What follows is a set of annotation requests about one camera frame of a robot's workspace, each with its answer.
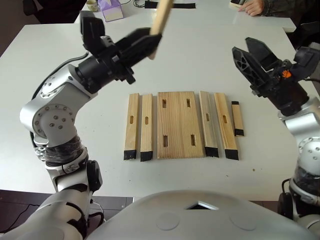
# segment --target table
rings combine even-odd
[[[110,25],[108,33],[117,41],[137,26]],[[264,41],[280,59],[294,58],[295,50],[281,27],[213,25],[208,30],[169,24],[155,60],[144,59],[134,66],[136,83],[113,81],[79,111],[78,134],[90,159],[101,168],[103,185],[97,196],[144,197],[196,189],[247,200],[278,199],[282,180],[294,173],[298,151],[276,108],[252,95],[249,83],[234,66],[231,49],[234,45],[246,49],[247,36]],[[78,24],[26,25],[0,58],[0,189],[54,192],[19,112],[47,74],[83,53]],[[302,86],[309,94],[317,94],[312,83],[302,82]],[[225,93],[230,101],[240,102],[246,134],[237,138],[240,161],[224,158],[220,135],[221,158],[123,161],[129,94],[198,94],[200,90]]]
[[[236,25],[252,28],[254,26],[281,27],[286,33],[296,30],[295,24],[290,18],[272,16],[249,16],[245,12],[238,12],[238,8],[229,6],[229,0],[199,0],[196,9],[172,9],[169,21],[172,23],[184,22],[186,25],[208,26],[212,25]],[[87,5],[82,10],[88,11]],[[128,22],[139,22],[142,24],[153,23],[155,9],[138,8],[132,2],[122,5],[124,19],[108,22],[108,25],[117,25]],[[101,12],[95,12],[97,18],[104,20]]]

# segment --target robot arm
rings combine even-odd
[[[117,43],[105,36],[101,19],[81,12],[83,46],[92,56],[49,76],[20,112],[20,121],[32,133],[38,157],[45,162],[56,193],[46,199],[21,226],[4,240],[84,239],[88,206],[102,185],[99,165],[89,160],[74,126],[78,111],[113,80],[135,82],[132,66],[157,48],[162,35],[139,28]]]
[[[278,213],[295,221],[320,214],[320,102],[298,83],[315,71],[320,51],[301,47],[293,64],[278,59],[259,40],[248,37],[246,44],[249,52],[232,49],[235,66],[251,83],[252,92],[279,110],[278,117],[294,136],[299,152],[290,192],[280,195]]]

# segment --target orange component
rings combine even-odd
[[[282,72],[282,77],[284,77],[285,79],[290,78],[291,76],[292,76],[292,74],[289,70],[284,70]]]

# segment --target black cable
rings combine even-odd
[[[0,233],[5,234],[5,233],[9,232],[10,230],[15,229],[16,227],[13,227],[13,228],[12,228],[12,226],[15,225],[15,223],[18,221],[18,219],[20,218],[20,216],[21,216],[23,213],[25,213],[30,206],[39,207],[40,205],[37,205],[37,204],[28,204],[28,206],[26,207],[26,209],[23,210],[22,212],[20,212],[20,214],[19,214],[18,217],[14,220],[14,222],[10,225],[10,227],[8,227],[8,228],[5,229],[5,230],[0,231]]]
[[[285,183],[286,182],[289,182],[291,178],[288,178],[288,179],[285,179],[283,180],[283,182],[281,183],[281,187],[282,187],[282,192],[285,194],[286,191],[285,191]]]
[[[320,84],[320,79],[316,79],[316,78],[306,78],[304,79],[307,82],[316,82]]]
[[[129,1],[125,2],[125,3],[121,3],[121,5],[128,4],[128,3],[130,3],[131,1],[132,1],[132,0],[129,0]]]
[[[133,6],[135,6],[136,8],[144,8],[145,7],[145,4],[141,4],[139,5],[139,2],[140,0],[133,0]]]
[[[102,212],[98,211],[98,212],[89,214],[88,217],[89,217],[89,218],[93,218],[93,217],[95,217],[95,216],[100,216],[100,221],[99,221],[99,224],[98,224],[98,226],[97,226],[97,228],[98,228],[98,227],[101,226],[101,224],[104,223],[105,215],[104,215]]]
[[[42,83],[37,87],[37,89],[35,90],[34,94],[32,95],[32,99],[34,99],[38,93],[40,92],[43,84],[45,83],[45,81],[47,81],[47,79],[52,76],[53,74],[55,74],[56,72],[58,72],[60,69],[62,69],[65,65],[69,64],[69,63],[72,63],[74,61],[79,61],[79,60],[82,60],[82,59],[85,59],[86,57],[88,57],[89,55],[89,52],[87,51],[84,55],[82,56],[78,56],[78,57],[74,57],[74,58],[70,58],[68,59],[67,61],[64,61],[63,63],[61,63],[58,67],[56,67],[43,81]],[[37,145],[34,143],[34,133],[33,132],[30,132],[30,138],[31,138],[31,142],[32,142],[32,145],[34,148],[37,147]]]

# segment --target wooden plank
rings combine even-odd
[[[142,96],[141,118],[141,162],[149,161],[153,157],[153,111],[152,94]]]
[[[150,35],[158,35],[163,33],[173,4],[174,4],[174,0],[159,1],[158,7],[156,9],[156,17],[150,29]],[[155,50],[149,56],[149,59],[151,60],[155,59],[156,52],[157,50]]]
[[[138,145],[139,93],[129,96],[123,160],[135,159]]]
[[[236,138],[231,124],[226,95],[224,93],[214,94],[216,110],[218,113],[219,125],[225,157],[227,159],[239,160]]]
[[[200,91],[201,120],[204,137],[205,154],[209,157],[219,157],[218,144],[214,126],[214,114],[211,96],[207,91]]]
[[[159,92],[157,105],[157,157],[203,157],[194,92]]]
[[[232,108],[232,116],[233,116],[233,123],[234,123],[234,135],[243,137],[245,135],[245,131],[244,131],[244,123],[242,120],[242,114],[240,111],[239,102],[232,101],[231,108]]]

